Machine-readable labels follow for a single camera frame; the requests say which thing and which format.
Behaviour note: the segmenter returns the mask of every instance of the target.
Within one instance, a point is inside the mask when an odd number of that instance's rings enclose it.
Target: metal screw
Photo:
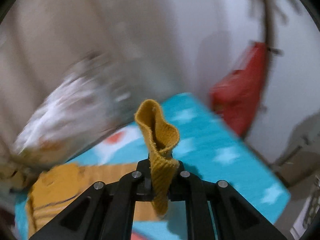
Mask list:
[[[219,187],[227,187],[228,186],[228,182],[226,182],[225,180],[220,180],[218,182],[218,186]]]
[[[95,189],[101,189],[101,188],[103,188],[103,182],[101,182],[101,181],[98,181],[98,182],[96,182],[95,184],[93,184],[93,187],[95,188]]]
[[[140,171],[134,171],[132,173],[132,177],[134,177],[134,178],[139,178],[140,176],[141,176],[141,172]]]
[[[181,177],[184,177],[184,178],[187,178],[187,177],[190,176],[190,172],[188,172],[188,171],[182,171],[182,172],[180,172],[180,176],[181,176]]]

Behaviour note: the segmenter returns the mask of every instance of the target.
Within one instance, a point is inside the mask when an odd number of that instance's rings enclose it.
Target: white wall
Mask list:
[[[188,90],[208,103],[209,88],[233,68],[250,40],[261,40],[261,7],[249,17],[249,0],[170,1]],[[247,139],[269,162],[285,150],[292,129],[320,109],[320,33],[299,0],[273,1],[280,8],[275,47],[284,55],[273,58],[262,101],[267,110],[258,113]]]

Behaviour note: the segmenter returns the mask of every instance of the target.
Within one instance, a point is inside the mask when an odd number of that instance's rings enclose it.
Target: white star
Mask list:
[[[196,117],[196,114],[193,112],[192,108],[184,109],[182,111],[176,112],[175,117],[172,121],[178,121],[180,124],[185,124],[190,122],[193,118]]]
[[[274,204],[278,197],[283,193],[281,187],[275,183],[271,187],[265,189],[265,195],[261,199],[261,203],[268,203],[269,205]]]
[[[185,156],[187,153],[195,150],[195,146],[193,143],[193,138],[187,138],[181,140],[177,147],[173,150],[173,154],[175,158],[181,158]]]
[[[240,157],[240,154],[236,151],[235,147],[226,147],[216,150],[218,153],[214,158],[214,162],[219,162],[222,165],[230,165],[235,159]]]

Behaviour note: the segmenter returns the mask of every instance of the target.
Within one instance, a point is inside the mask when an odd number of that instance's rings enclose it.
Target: red cloth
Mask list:
[[[244,69],[235,70],[210,91],[212,109],[239,136],[250,128],[259,106],[266,74],[267,47],[255,42],[244,57]]]

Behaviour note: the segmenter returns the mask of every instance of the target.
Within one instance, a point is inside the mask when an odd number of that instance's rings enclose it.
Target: mustard yellow knit fabric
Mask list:
[[[164,119],[161,106],[154,100],[142,102],[135,114],[149,150],[151,181],[155,192],[153,208],[157,215],[168,210],[168,189],[179,167],[172,158],[172,149],[179,142],[179,131]]]

